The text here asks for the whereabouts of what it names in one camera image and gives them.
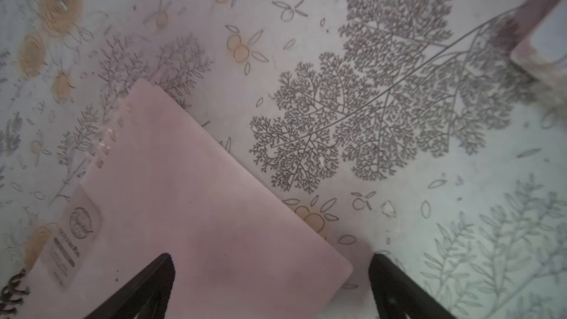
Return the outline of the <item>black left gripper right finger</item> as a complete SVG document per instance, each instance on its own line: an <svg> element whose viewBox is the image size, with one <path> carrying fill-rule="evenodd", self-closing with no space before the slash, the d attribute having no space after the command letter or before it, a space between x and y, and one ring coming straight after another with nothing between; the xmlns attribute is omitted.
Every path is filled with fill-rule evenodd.
<svg viewBox="0 0 567 319"><path fill-rule="evenodd" d="M380 318L455 318L386 255L373 255L368 275Z"/></svg>

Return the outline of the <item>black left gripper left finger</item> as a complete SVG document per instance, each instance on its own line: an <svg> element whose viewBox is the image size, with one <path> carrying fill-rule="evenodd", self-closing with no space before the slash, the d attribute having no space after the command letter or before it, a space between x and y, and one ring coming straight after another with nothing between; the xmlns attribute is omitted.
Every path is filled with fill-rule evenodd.
<svg viewBox="0 0 567 319"><path fill-rule="evenodd" d="M162 253L86 319L164 319L175 275L171 255Z"/></svg>

